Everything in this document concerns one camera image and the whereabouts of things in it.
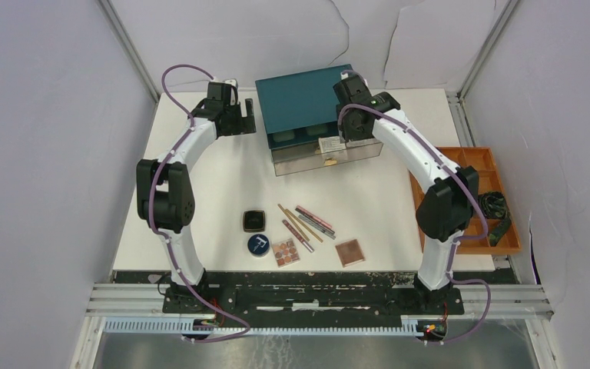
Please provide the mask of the clear acrylic drawer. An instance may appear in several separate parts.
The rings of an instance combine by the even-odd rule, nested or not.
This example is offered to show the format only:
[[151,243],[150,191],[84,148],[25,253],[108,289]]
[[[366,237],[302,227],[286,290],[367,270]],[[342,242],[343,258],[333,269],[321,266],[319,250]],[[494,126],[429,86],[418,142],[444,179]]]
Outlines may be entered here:
[[328,154],[320,153],[318,139],[309,143],[272,150],[275,175],[291,175],[302,171],[375,158],[380,156],[383,149],[383,143],[375,138],[344,142],[346,150]]

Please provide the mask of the white printed packet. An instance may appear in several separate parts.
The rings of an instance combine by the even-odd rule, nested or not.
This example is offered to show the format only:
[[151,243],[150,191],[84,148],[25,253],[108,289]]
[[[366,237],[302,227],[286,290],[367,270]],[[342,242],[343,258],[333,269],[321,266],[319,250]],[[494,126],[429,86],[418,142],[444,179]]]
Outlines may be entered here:
[[346,150],[346,143],[339,136],[319,138],[318,145],[321,154]]

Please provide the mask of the black square powder compact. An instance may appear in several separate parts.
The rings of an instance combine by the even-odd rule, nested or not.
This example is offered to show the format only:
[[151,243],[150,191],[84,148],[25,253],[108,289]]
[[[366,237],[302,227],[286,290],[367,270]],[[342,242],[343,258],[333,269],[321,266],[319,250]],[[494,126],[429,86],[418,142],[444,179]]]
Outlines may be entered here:
[[259,233],[265,230],[266,213],[263,210],[248,210],[243,213],[242,227],[244,232]]

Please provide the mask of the brown square blush compact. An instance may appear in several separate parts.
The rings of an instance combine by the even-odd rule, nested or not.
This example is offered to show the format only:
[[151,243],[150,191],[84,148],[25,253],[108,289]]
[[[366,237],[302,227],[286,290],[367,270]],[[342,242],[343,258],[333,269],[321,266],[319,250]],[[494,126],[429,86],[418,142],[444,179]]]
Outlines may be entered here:
[[335,246],[341,265],[346,268],[366,260],[357,239],[344,241]]

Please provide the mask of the eyeshadow palette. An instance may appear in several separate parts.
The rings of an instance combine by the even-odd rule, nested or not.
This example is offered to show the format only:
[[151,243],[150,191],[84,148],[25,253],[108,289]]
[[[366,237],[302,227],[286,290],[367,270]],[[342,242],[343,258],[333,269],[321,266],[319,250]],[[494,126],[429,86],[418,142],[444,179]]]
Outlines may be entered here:
[[300,261],[300,255],[293,239],[277,242],[271,246],[277,267],[283,268]]

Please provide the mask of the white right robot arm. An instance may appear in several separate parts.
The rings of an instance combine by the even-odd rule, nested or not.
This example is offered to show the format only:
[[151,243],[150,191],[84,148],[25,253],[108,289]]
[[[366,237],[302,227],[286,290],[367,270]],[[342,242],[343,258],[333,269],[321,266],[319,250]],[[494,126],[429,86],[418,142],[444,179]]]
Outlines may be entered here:
[[342,71],[333,90],[340,137],[346,142],[380,141],[399,156],[423,190],[416,221],[425,241],[413,304],[418,311],[431,314],[443,305],[441,290],[452,282],[456,249],[466,239],[472,216],[482,214],[477,202],[479,174],[442,154],[391,94],[372,94],[357,72]]

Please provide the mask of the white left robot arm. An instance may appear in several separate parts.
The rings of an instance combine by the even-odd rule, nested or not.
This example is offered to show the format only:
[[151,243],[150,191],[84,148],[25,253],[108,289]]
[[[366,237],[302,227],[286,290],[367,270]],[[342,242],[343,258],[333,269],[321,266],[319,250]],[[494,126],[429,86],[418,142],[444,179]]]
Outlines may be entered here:
[[205,269],[191,231],[196,203],[190,171],[218,138],[255,131],[253,101],[239,99],[237,81],[212,81],[172,145],[157,158],[142,159],[136,166],[138,216],[160,238],[173,282],[187,286],[181,301],[195,313],[209,307],[211,293],[199,284]]

